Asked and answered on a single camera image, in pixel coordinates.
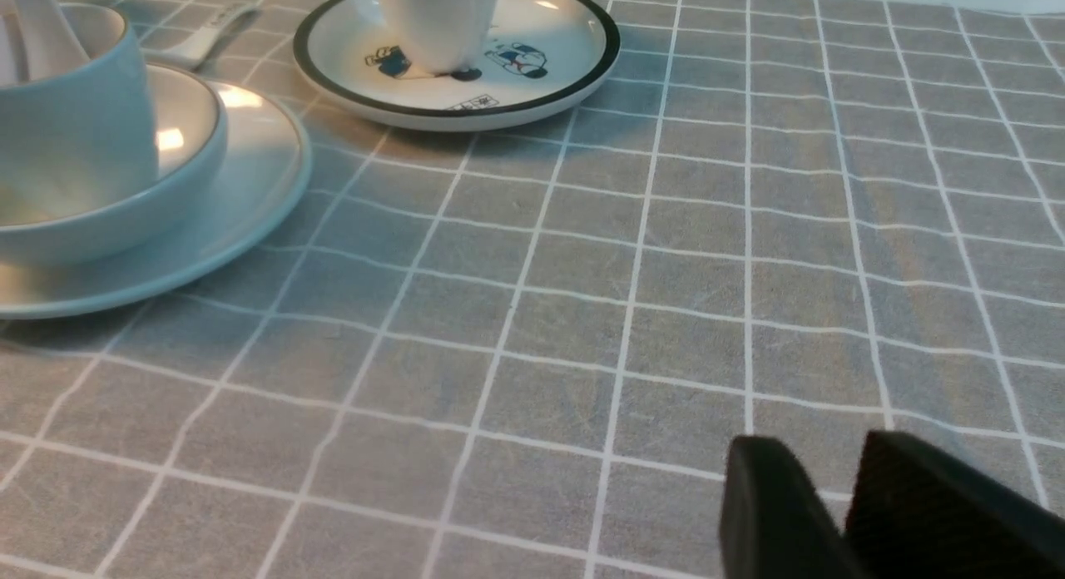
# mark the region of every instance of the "ceramic spoon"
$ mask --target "ceramic spoon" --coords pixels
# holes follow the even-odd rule
[[[88,63],[56,0],[15,0],[30,79],[76,70]]]
[[[22,34],[14,14],[15,0],[0,0],[0,86],[26,80]]]
[[[0,87],[22,82],[24,71],[21,56],[22,38],[14,17],[0,14]]]
[[[196,70],[211,54],[211,49],[218,43],[218,38],[224,36],[226,30],[237,19],[255,10],[255,5],[248,3],[227,4],[212,15],[199,30],[196,30],[193,36],[185,38],[181,44],[171,46],[164,51],[143,49],[145,59],[151,63],[166,63],[181,67],[182,70]]]

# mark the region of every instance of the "black object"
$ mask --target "black object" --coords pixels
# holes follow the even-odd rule
[[[794,454],[770,437],[733,441],[720,535],[730,579],[872,578]]]
[[[847,542],[878,577],[1065,578],[1065,522],[904,432],[869,432]]]
[[[737,437],[728,579],[1065,579],[1065,522],[904,432],[869,432],[842,536],[794,454]]]

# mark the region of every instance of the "bowl rim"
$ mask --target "bowl rim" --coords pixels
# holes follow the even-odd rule
[[[116,201],[116,203],[106,204],[106,206],[99,209],[93,209],[93,211],[91,212],[80,212],[80,214],[77,215],[62,216],[62,218],[58,219],[49,219],[48,221],[12,222],[12,224],[0,222],[0,235],[27,234],[31,233],[31,231],[50,230],[50,229],[55,229],[56,227],[65,226],[65,224],[83,222],[86,221],[87,219],[95,218],[95,216],[113,215],[115,214],[115,212],[125,211],[125,209],[135,206],[137,203],[140,203],[141,200],[147,199],[147,197],[153,196],[155,195],[155,193],[163,192],[164,188],[168,188],[171,184],[175,184],[176,181],[180,180],[180,178],[183,177],[181,170],[186,169],[186,167],[190,167],[191,165],[193,165],[193,163],[197,163],[198,161],[200,161],[200,159],[204,158],[208,148],[212,146],[212,144],[216,143],[219,135],[219,131],[223,128],[223,120],[226,112],[226,106],[223,103],[222,98],[218,97],[218,94],[212,87],[210,87],[208,83],[203,82],[201,78],[198,78],[198,76],[196,75],[191,75],[191,72],[182,70],[182,68],[180,67],[173,67],[173,65],[163,65],[157,63],[148,63],[146,67],[148,68],[149,75],[151,75],[153,67],[160,68],[160,70],[163,71],[176,72],[176,75],[183,76],[183,78],[185,79],[193,80],[194,82],[197,83],[197,85],[201,87],[201,89],[207,90],[207,93],[211,95],[212,101],[214,102],[214,127],[213,129],[211,129],[211,133],[208,136],[208,139],[203,140],[203,144],[201,144],[196,153],[194,153],[194,155],[192,155],[189,159],[189,161],[182,163],[182,165],[179,165],[175,167],[175,169],[171,169],[169,173],[159,178],[159,180],[157,180],[154,184],[149,185],[148,188],[144,188],[142,189],[142,192],[136,193],[135,195],[127,196],[125,197],[125,199]]]
[[[55,85],[59,82],[72,82],[78,76],[87,75],[96,67],[103,65],[106,61],[111,59],[116,59],[121,53],[119,46],[129,37],[129,34],[133,30],[133,22],[126,14],[121,11],[115,10],[113,6],[106,6],[102,4],[97,4],[95,2],[61,2],[60,10],[96,10],[105,11],[108,14],[117,15],[122,21],[122,31],[118,35],[118,38],[108,48],[106,52],[102,55],[95,56],[95,59],[88,60],[87,64],[82,65],[82,67],[77,67],[75,70],[69,70],[64,72],[64,75],[48,76],[48,78],[43,78],[39,80],[30,80],[30,82],[15,83],[11,86],[0,86],[0,94],[4,94],[4,97],[18,97],[22,93],[31,93],[31,90],[46,89],[46,87]]]

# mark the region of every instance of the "table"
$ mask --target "table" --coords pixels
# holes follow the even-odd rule
[[[234,0],[93,2],[164,48]],[[597,0],[586,105],[419,135],[298,78],[323,0],[251,2],[204,73],[300,112],[311,189],[0,333],[0,575],[720,577],[743,432],[839,517],[883,427],[1065,513],[1065,18]]]

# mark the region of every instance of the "saucer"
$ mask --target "saucer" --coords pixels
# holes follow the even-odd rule
[[[617,63],[618,26],[591,0],[498,0],[484,55],[457,75],[420,75],[377,0],[329,0],[296,31],[297,67],[334,104],[422,131],[490,131],[563,112]]]
[[[226,105],[229,147],[197,211],[103,260],[47,269],[0,265],[0,318],[68,317],[160,295],[234,260],[292,212],[311,175],[307,131],[268,97],[209,85]]]

